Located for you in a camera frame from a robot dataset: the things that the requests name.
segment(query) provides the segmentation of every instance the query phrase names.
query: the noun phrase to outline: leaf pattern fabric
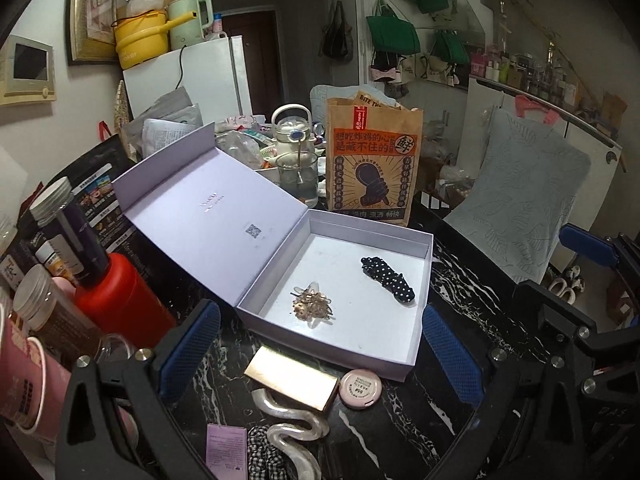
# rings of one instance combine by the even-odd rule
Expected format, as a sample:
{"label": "leaf pattern fabric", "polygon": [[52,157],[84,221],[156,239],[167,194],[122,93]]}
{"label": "leaf pattern fabric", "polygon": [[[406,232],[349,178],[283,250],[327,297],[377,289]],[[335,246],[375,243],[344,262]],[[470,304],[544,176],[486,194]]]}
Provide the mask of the leaf pattern fabric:
{"label": "leaf pattern fabric", "polygon": [[497,109],[469,197],[445,221],[514,282],[540,282],[591,161],[550,126]]}

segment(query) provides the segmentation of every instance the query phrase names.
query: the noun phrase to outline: polka dot hair clip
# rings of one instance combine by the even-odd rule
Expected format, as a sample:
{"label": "polka dot hair clip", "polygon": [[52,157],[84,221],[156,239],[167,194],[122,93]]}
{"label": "polka dot hair clip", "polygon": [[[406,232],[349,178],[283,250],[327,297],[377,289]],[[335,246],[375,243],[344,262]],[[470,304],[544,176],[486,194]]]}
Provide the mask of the polka dot hair clip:
{"label": "polka dot hair clip", "polygon": [[385,260],[375,256],[373,258],[363,258],[361,262],[362,270],[365,274],[391,291],[396,300],[402,303],[410,303],[415,299],[414,290],[407,285],[402,274],[394,272]]}

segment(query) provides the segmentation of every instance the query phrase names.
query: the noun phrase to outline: gold framed picture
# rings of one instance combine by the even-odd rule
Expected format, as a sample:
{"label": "gold framed picture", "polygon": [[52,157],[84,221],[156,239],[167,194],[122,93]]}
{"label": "gold framed picture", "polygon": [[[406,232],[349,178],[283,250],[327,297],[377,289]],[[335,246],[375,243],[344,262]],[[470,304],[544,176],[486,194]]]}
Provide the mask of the gold framed picture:
{"label": "gold framed picture", "polygon": [[69,64],[117,62],[111,23],[116,0],[67,0],[66,28]]}

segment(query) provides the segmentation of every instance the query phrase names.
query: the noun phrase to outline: glass beaker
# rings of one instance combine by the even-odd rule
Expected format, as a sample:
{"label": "glass beaker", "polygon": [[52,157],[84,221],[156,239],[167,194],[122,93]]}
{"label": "glass beaker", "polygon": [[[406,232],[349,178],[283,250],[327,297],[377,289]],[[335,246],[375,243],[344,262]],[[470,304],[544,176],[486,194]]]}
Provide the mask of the glass beaker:
{"label": "glass beaker", "polygon": [[318,203],[318,157],[311,152],[285,153],[276,158],[280,187],[307,207]]}

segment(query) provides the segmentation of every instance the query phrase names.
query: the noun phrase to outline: open box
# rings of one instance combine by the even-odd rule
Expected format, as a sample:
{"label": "open box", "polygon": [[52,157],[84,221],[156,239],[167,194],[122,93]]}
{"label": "open box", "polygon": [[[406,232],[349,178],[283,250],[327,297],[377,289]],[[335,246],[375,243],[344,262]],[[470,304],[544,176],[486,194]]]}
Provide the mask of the open box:
{"label": "open box", "polygon": [[[214,125],[176,140],[114,182],[125,215],[250,330],[349,368],[404,381],[427,301],[431,234],[309,210],[215,147]],[[379,256],[414,289],[409,304],[362,271]],[[330,320],[299,320],[294,286],[317,282]]]}

